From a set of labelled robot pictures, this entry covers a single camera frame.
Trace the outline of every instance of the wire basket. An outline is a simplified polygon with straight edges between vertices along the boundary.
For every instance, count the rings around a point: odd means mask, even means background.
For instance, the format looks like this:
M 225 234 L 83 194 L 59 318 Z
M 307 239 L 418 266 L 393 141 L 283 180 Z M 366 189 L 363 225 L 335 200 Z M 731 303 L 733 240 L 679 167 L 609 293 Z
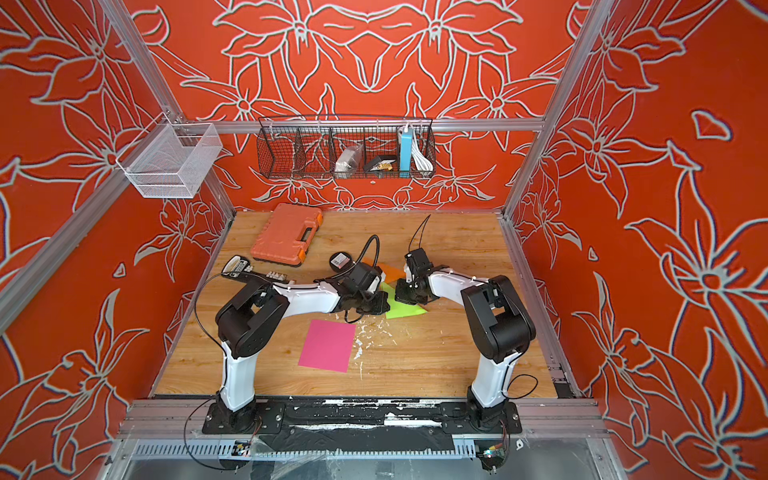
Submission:
M 435 173 L 435 135 L 428 118 L 336 114 L 316 123 L 287 116 L 262 117 L 259 123 L 259 173 L 266 178 L 428 178 Z M 397 130 L 406 124 L 431 170 L 416 170 L 411 159 L 411 169 L 400 171 Z M 359 166 L 353 172 L 336 172 L 336 160 L 355 145 L 362 146 Z M 393 169 L 364 171 L 378 155 L 396 155 Z
M 211 124 L 202 135 L 182 134 L 170 124 L 157 128 L 147 147 L 121 168 L 144 198 L 193 198 L 221 151 L 216 128 Z

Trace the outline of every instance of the red floral wallpaper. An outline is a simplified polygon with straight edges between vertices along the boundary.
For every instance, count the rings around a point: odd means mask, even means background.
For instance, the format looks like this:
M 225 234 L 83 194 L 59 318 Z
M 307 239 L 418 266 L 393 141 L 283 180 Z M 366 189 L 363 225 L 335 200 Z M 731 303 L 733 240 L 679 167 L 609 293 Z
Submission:
M 3 2 L 0 84 L 1 290 L 160 109 L 95 0 Z
M 159 113 L 92 0 L 0 5 L 0 289 Z M 203 187 L 129 187 L 0 336 L 0 478 L 94 478 L 224 227 Z
M 224 224 L 205 186 L 193 200 L 123 193 L 2 335 L 0 478 L 95 478 Z
M 589 1 L 127 0 L 188 118 L 336 113 L 431 118 L 544 114 Z M 252 135 L 217 162 L 233 203 L 333 209 L 503 205 L 531 132 L 439 135 L 430 180 L 267 180 Z
M 515 212 L 632 478 L 768 471 L 768 5 L 618 2 Z

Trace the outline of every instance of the white cable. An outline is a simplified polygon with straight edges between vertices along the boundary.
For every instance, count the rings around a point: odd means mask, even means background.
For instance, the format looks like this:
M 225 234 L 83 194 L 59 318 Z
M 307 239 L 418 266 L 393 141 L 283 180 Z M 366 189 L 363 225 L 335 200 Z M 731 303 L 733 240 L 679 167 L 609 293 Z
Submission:
M 414 138 L 413 140 L 413 143 L 411 143 L 411 157 L 413 157 L 413 161 L 416 162 L 416 170 L 431 171 L 432 162 L 422 155 L 422 152 L 419 151 L 419 147 L 416 146 L 416 139 Z

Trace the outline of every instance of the robotic arm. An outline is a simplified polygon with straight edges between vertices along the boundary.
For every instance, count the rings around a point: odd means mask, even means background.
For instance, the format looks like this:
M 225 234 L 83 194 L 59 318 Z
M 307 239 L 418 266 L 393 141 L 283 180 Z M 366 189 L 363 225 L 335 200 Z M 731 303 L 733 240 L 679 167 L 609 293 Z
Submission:
M 397 301 L 416 305 L 443 296 L 464 306 L 472 339 L 482 354 L 467 391 L 468 413 L 479 428 L 493 425 L 508 400 L 515 363 L 536 338 L 520 296 L 506 276 L 478 278 L 434 266 L 422 248 L 406 254 L 405 270 L 406 278 L 397 283 Z
M 216 315 L 225 355 L 217 407 L 235 430 L 253 422 L 244 407 L 254 398 L 256 361 L 280 320 L 301 313 L 334 313 L 352 308 L 363 315 L 381 315 L 389 310 L 386 292 L 379 290 L 384 273 L 362 262 L 340 275 L 308 285 L 282 283 L 254 273 L 248 260 L 239 256 L 227 263 L 222 275 L 245 283 Z M 259 307 L 257 312 L 252 310 L 254 306 Z
M 467 391 L 468 413 L 480 429 L 497 425 L 505 410 L 515 362 L 536 337 L 515 288 L 506 276 L 478 278 L 434 266 L 422 248 L 406 254 L 405 272 L 406 278 L 396 287 L 399 302 L 425 304 L 443 296 L 464 306 L 472 338 L 482 354 L 475 381 Z M 248 260 L 237 256 L 222 274 L 245 283 L 216 315 L 225 361 L 215 406 L 234 431 L 253 424 L 253 409 L 246 407 L 254 399 L 256 361 L 282 318 L 352 308 L 364 315 L 389 310 L 387 294 L 379 290 L 384 273 L 362 262 L 309 285 L 283 283 L 254 273 Z

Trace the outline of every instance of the wooden floor panel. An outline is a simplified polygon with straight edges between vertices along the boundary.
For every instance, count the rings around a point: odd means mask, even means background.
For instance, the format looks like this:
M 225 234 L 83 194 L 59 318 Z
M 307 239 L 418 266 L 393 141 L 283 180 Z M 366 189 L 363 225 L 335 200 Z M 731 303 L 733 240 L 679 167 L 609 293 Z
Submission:
M 213 273 L 221 271 L 233 255 L 248 256 L 256 236 L 270 214 L 239 213 L 217 258 Z M 252 262 L 258 272 L 286 273 L 298 283 L 332 273 L 328 259 L 346 251 L 357 257 L 367 238 L 381 239 L 380 263 L 402 268 L 408 242 L 424 219 L 417 213 L 326 212 L 323 225 L 299 268 Z M 435 264 L 477 276 L 508 276 L 518 286 L 495 214 L 432 214 L 422 247 Z M 372 257 L 373 247 L 369 250 Z M 197 312 L 211 335 L 216 336 L 216 312 L 242 283 L 217 278 L 200 295 Z M 257 395 L 312 396 L 424 396 L 464 397 L 475 378 L 480 353 L 472 342 L 464 308 L 440 299 L 425 307 L 429 312 L 403 319 L 367 316 L 356 324 L 356 343 L 347 373 L 298 366 L 310 320 L 343 322 L 343 314 L 291 316 L 277 327 L 259 354 Z M 157 394 L 212 394 L 221 384 L 221 350 L 208 339 L 194 316 L 157 387 Z M 515 374 L 538 378 L 533 397 L 556 397 L 538 341 L 518 362 Z M 526 393 L 534 382 L 520 378 L 510 396 Z

